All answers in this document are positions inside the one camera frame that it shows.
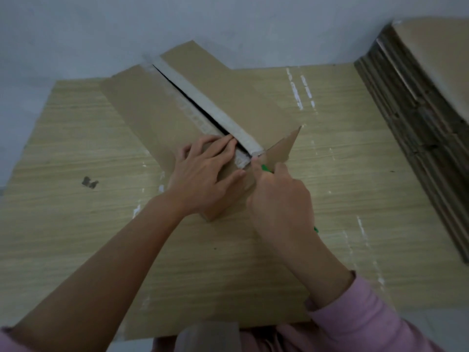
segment brown cardboard box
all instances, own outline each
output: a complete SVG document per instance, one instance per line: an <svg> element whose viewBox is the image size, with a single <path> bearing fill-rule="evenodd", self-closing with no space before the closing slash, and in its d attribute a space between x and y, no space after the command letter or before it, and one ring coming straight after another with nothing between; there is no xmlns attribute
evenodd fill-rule
<svg viewBox="0 0 469 352"><path fill-rule="evenodd" d="M252 156L260 155L270 168L286 161L301 128L194 41L104 80L101 90L167 174L176 150L201 135L231 133L238 140L219 179L237 168L248 175L202 213L207 220L254 183Z"/></svg>

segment pink sleeve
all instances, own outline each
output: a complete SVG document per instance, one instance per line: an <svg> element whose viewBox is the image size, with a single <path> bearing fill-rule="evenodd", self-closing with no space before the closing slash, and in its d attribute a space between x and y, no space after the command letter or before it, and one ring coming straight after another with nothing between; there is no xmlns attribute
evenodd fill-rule
<svg viewBox="0 0 469 352"><path fill-rule="evenodd" d="M1 352L32 352L23 345L16 343L8 336L8 330L3 328L0 330L0 351Z"/></svg>
<svg viewBox="0 0 469 352"><path fill-rule="evenodd" d="M317 311L307 300L308 315L322 328L336 351L443 351L399 315L357 276L336 301Z"/></svg>

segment wooden table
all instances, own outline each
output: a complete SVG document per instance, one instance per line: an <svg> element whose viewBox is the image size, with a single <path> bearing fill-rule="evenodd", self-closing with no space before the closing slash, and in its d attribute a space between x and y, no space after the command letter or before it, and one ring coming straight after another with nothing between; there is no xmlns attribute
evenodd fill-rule
<svg viewBox="0 0 469 352"><path fill-rule="evenodd" d="M285 68L239 70L305 124L288 166L312 193L322 239L397 309L468 303L468 268L353 66L289 71L302 110ZM167 182L98 83L56 83L6 189L3 323L21 318ZM95 189L82 185L85 176L99 181ZM213 223L196 215L183 221L118 335L176 334L201 319L243 327L305 320L306 296L255 234L240 201Z"/></svg>

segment person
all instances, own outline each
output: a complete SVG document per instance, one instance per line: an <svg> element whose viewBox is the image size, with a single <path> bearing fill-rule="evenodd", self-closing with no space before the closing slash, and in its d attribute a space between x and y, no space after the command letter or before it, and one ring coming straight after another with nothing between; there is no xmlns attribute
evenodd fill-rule
<svg viewBox="0 0 469 352"><path fill-rule="evenodd" d="M217 181L235 146L230 135L207 135L182 148L168 190L151 199L17 325L3 329L0 350L105 351L180 221L214 204L245 176L237 170ZM286 165L278 163L270 173L254 158L252 170L256 188L246 203L252 224L308 289L306 309L312 322L262 332L203 323L173 339L157 339L155 351L441 351L328 250L314 231L310 193Z"/></svg>

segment green box cutter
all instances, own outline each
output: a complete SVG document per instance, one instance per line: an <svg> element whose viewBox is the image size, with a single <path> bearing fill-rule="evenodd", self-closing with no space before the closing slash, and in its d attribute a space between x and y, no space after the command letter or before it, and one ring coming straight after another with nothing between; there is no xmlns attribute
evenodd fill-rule
<svg viewBox="0 0 469 352"><path fill-rule="evenodd" d="M261 165L261 168L262 168L262 170L265 171L265 172L273 173L273 171L269 170L269 169L267 168L267 165L265 165L265 164ZM316 228L316 226L314 226L314 231L316 231L316 233L319 233L319 232L320 232L320 231Z"/></svg>

